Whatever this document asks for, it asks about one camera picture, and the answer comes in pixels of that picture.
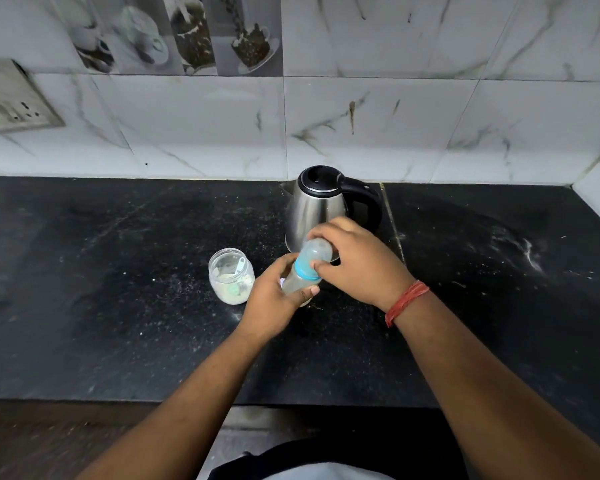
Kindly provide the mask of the red thread wristband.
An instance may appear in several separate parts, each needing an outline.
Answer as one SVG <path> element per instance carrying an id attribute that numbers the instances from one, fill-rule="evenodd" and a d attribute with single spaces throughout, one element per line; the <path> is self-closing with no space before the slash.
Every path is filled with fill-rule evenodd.
<path id="1" fill-rule="evenodd" d="M 403 311 L 417 298 L 428 293 L 430 288 L 422 281 L 416 280 L 405 290 L 394 304 L 388 309 L 384 316 L 387 328 L 393 326 L 394 321 Z"/>

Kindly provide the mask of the person's right hand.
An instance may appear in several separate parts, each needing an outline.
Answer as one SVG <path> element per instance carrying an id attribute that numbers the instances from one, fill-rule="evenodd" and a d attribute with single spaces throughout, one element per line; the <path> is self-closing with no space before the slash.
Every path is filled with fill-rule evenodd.
<path id="1" fill-rule="evenodd" d="M 317 225 L 307 239 L 317 238 L 330 242 L 340 258 L 339 279 L 327 282 L 362 303 L 387 312 L 416 281 L 387 245 L 350 218 Z"/>

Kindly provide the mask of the person's left forearm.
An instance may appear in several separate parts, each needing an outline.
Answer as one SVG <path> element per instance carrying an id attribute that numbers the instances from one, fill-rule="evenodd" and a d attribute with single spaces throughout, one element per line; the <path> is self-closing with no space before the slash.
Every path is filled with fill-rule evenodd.
<path id="1" fill-rule="evenodd" d="M 75 480 L 190 480 L 275 332 L 241 323 L 165 400 Z"/>

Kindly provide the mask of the stainless steel electric kettle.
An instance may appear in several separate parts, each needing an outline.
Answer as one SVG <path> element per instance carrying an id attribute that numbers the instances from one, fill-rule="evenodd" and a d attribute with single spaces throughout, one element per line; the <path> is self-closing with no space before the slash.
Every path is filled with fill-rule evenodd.
<path id="1" fill-rule="evenodd" d="M 362 227 L 371 233 L 376 233 L 383 218 L 381 197 L 375 189 L 330 166 L 306 168 L 280 188 L 287 198 L 285 244 L 292 253 L 300 252 L 307 234 L 317 225 L 336 217 L 352 219 L 356 203 L 367 209 Z"/>

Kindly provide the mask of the person's left hand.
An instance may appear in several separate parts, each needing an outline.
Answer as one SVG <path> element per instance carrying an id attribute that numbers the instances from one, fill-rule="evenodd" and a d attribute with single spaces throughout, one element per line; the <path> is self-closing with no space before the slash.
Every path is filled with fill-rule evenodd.
<path id="1" fill-rule="evenodd" d="M 268 342 L 286 328 L 298 308 L 285 303 L 280 280 L 289 274 L 297 256 L 283 255 L 256 279 L 237 327 L 240 334 Z"/>

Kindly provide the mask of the clear jar with white powder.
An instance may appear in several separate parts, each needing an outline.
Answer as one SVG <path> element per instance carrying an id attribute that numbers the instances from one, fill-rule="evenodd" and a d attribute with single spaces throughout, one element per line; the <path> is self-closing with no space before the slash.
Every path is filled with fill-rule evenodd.
<path id="1" fill-rule="evenodd" d="M 216 296 L 227 305 L 247 302 L 255 273 L 247 256 L 236 248 L 217 251 L 208 262 L 209 282 Z"/>

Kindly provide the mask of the person's dark clothing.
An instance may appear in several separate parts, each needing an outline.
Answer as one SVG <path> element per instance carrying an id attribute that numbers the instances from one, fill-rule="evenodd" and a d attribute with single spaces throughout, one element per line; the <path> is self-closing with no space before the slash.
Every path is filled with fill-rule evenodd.
<path id="1" fill-rule="evenodd" d="M 245 452 L 208 480 L 470 480 L 454 441 L 432 445 L 361 434 L 327 435 Z"/>

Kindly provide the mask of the person's right forearm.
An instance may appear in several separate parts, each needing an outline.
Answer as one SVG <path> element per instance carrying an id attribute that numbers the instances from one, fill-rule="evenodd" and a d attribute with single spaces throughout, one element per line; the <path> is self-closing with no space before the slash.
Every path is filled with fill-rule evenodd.
<path id="1" fill-rule="evenodd" d="M 431 292 L 394 325 L 485 480 L 600 480 L 600 446 L 526 385 Z"/>

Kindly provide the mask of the white wall socket plate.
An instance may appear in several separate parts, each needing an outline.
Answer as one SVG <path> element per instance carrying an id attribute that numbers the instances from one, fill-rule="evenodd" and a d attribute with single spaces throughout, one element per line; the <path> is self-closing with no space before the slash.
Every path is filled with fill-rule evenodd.
<path id="1" fill-rule="evenodd" d="M 64 127 L 26 72 L 10 59 L 0 59 L 0 134 Z"/>

